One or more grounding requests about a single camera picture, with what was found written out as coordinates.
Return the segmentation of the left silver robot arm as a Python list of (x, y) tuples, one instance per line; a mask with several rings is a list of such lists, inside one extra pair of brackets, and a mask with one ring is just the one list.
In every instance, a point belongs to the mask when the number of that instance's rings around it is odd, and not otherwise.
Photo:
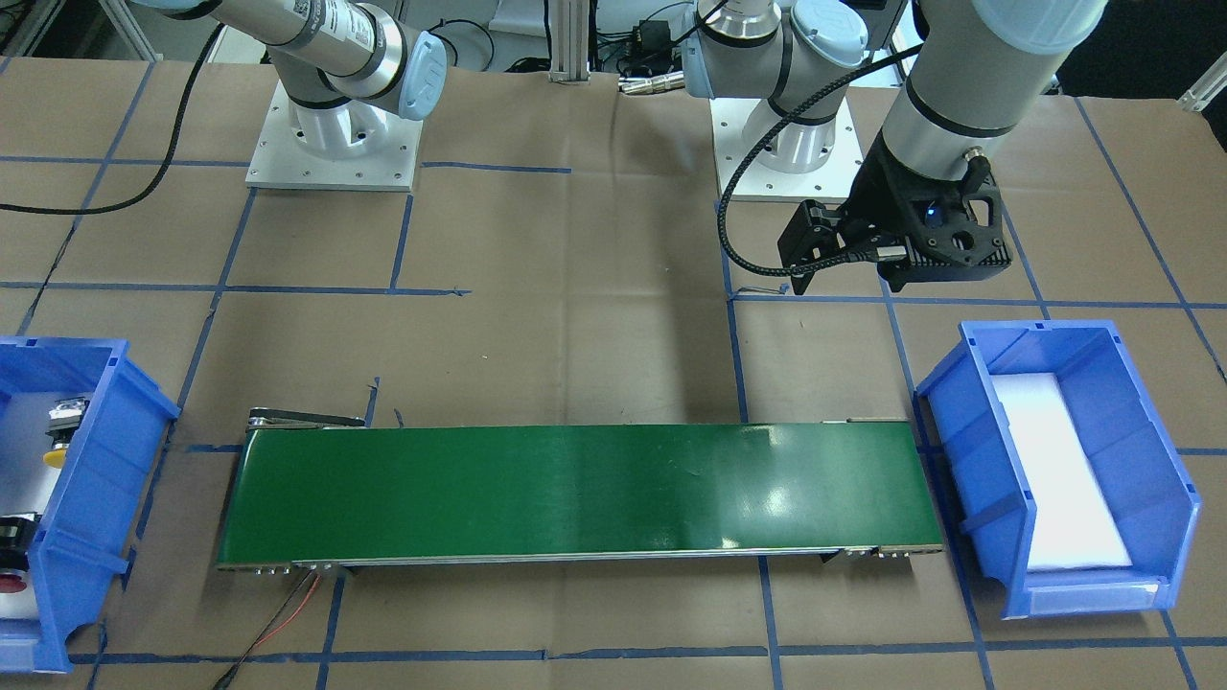
[[(991, 158), (1065, 58), (1099, 23), (1101, 1), (917, 1), (919, 45), (867, 61), (870, 32), (842, 1), (697, 1), (683, 79), (698, 98), (755, 98), (746, 153), (717, 206), (721, 249), (741, 269), (788, 277), (872, 263), (892, 291), (982, 281), (1011, 265)], [(775, 242), (778, 266), (733, 249), (728, 206), (757, 160), (801, 174), (825, 163), (845, 90), (913, 61), (837, 209), (798, 206)]]

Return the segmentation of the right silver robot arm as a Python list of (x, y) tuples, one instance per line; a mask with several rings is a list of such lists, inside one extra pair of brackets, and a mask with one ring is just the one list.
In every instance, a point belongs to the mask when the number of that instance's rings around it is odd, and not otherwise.
[(171, 18), (209, 16), (263, 42), (286, 103), (267, 114), (258, 157), (352, 163), (357, 178), (404, 178), (449, 58), (439, 36), (352, 1), (155, 1)]

